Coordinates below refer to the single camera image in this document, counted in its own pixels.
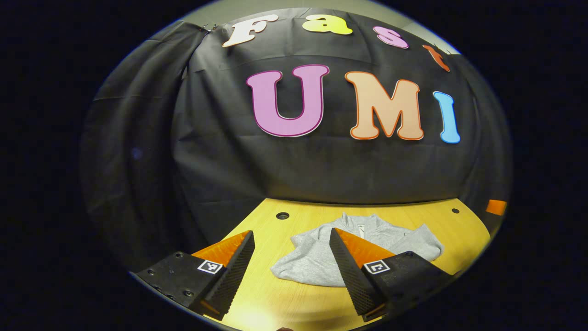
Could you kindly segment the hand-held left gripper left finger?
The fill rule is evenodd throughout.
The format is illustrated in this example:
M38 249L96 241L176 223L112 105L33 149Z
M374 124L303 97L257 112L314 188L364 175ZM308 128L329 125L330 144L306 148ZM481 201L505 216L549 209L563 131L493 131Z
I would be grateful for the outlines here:
M171 253L136 275L155 291L200 315L222 320L255 250L246 230L195 253Z

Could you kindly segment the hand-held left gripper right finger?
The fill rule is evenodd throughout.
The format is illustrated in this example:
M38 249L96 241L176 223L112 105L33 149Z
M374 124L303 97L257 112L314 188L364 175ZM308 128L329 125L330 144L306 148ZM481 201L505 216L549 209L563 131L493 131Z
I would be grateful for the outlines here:
M364 322L399 316L454 279L413 251L395 254L342 229L330 232L330 249Z

